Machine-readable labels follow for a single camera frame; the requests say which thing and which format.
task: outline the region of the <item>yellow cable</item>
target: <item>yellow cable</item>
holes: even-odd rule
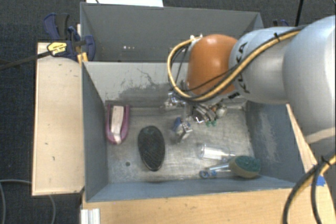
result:
[[[204,96],[195,98],[195,101],[203,101],[207,98],[211,98],[213,97],[215,94],[218,94],[219,92],[221,92],[227,85],[229,85],[234,78],[251,62],[253,61],[259,54],[261,54],[262,52],[264,52],[265,50],[267,50],[268,48],[272,47],[273,45],[291,38],[295,35],[297,35],[300,31],[293,31],[290,33],[287,33],[283,36],[278,37],[277,39],[273,39],[272,41],[264,44],[263,46],[261,46],[260,48],[256,49],[253,53],[251,53],[248,57],[246,57],[240,64],[239,66],[236,68],[236,70],[234,72],[232,72],[230,74],[230,76],[224,80],[220,85],[218,85],[215,89],[213,89],[212,91],[210,91],[209,93],[205,94]],[[171,68],[170,68],[170,63],[172,61],[173,55],[176,53],[177,50],[179,50],[180,48],[186,46],[187,44],[189,44],[190,42],[199,39],[199,37],[197,38],[193,38],[193,39],[189,39],[186,40],[178,45],[176,45],[173,50],[170,52],[170,54],[168,55],[168,59],[167,59],[167,71],[168,71],[168,78],[169,81],[171,82],[174,90],[182,97],[185,98],[191,98],[192,96],[189,94],[184,93],[175,83],[174,78],[172,76],[172,72],[171,72]]]
[[[188,45],[189,43],[195,41],[195,40],[198,40],[200,39],[201,37],[195,37],[195,38],[191,38],[191,39],[188,39],[184,42],[181,42],[179,43],[178,45],[176,45],[172,51],[169,53],[168,55],[168,58],[167,58],[167,72],[168,72],[168,79],[170,80],[173,88],[178,92],[178,94],[182,97],[186,97],[186,98],[190,98],[191,96],[184,93],[183,91],[180,90],[180,88],[176,85],[175,81],[174,81],[174,78],[173,78],[173,75],[172,75],[172,70],[171,70],[171,67],[170,67],[170,63],[172,61],[172,58],[173,58],[173,55],[177,52],[177,50],[179,50],[180,48]]]

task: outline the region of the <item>blue tape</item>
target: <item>blue tape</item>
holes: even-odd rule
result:
[[[316,186],[324,186],[326,184],[326,181],[324,180],[323,176],[319,176],[317,178]]]

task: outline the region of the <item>black oval object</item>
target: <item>black oval object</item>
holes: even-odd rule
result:
[[[155,126],[143,128],[138,135],[138,148],[144,164],[151,171],[161,168],[164,154],[164,138],[162,133]]]

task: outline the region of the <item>yellow label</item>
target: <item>yellow label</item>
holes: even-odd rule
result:
[[[48,50],[53,51],[53,50],[64,49],[63,51],[65,51],[66,47],[67,47],[67,44],[64,42],[54,42],[48,46]]]

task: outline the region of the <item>scrub brush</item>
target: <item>scrub brush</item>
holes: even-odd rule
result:
[[[226,164],[216,165],[209,167],[206,170],[200,171],[202,178],[214,177],[217,175],[217,171],[231,171],[237,176],[243,178],[256,177],[261,169],[260,160],[250,156],[236,156]]]

